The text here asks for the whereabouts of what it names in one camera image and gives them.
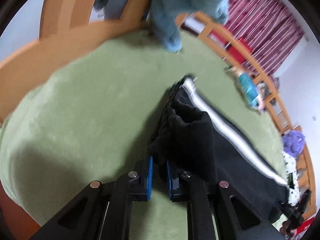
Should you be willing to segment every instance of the white stripe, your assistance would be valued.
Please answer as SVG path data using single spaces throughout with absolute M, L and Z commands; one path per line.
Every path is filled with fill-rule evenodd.
M 252 150 L 250 145 L 235 131 L 230 125 L 224 122 L 224 120 L 211 109 L 210 106 L 196 93 L 196 87 L 191 78 L 186 78 L 182 87 L 188 93 L 191 102 L 194 106 L 198 107 L 201 111 L 205 111 L 209 114 L 212 124 L 220 134 L 226 138 L 230 143 L 235 146 L 238 153 L 247 160 L 256 170 L 258 170 L 264 176 L 273 179 L 277 184 L 281 186 L 287 186 L 286 179 L 279 176 L 273 170 L 271 170 Z

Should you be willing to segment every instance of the pink curtain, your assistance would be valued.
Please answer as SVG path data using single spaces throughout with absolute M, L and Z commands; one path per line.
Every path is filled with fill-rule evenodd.
M 266 74 L 273 74 L 303 36 L 303 31 L 281 0 L 229 0 L 225 27 L 243 37 Z M 245 62 L 244 67 L 252 70 Z

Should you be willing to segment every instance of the green blanket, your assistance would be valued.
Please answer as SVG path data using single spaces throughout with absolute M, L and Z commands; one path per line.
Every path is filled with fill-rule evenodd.
M 90 181 L 108 182 L 143 159 L 166 90 L 187 72 L 285 176 L 282 143 L 268 114 L 247 108 L 226 63 L 190 34 L 178 54 L 138 31 L 106 41 L 28 93 L 0 134 L 6 193 L 43 225 Z M 185 205 L 171 203 L 157 176 L 152 199 L 134 203 L 131 239 L 187 239 Z

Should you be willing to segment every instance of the brown floor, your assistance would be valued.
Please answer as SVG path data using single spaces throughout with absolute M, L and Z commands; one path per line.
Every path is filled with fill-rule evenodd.
M 28 240 L 40 226 L 5 193 L 0 183 L 0 206 L 5 222 L 16 240 Z

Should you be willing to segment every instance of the silver bolt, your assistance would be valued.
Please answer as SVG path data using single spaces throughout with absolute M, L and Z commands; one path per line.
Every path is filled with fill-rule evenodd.
M 97 180 L 94 180 L 90 183 L 90 187 L 92 188 L 98 188 L 100 186 L 100 182 Z
M 181 175 L 182 175 L 182 177 L 185 177 L 185 178 L 190 178 L 191 177 L 191 174 L 189 172 L 187 172 L 187 171 L 183 171 L 181 173 Z
M 219 186 L 223 187 L 223 188 L 227 188 L 227 187 L 229 187 L 229 183 L 226 182 L 225 180 L 222 180 L 219 182 Z
M 136 171 L 129 171 L 128 176 L 130 178 L 136 178 L 138 176 L 138 173 Z

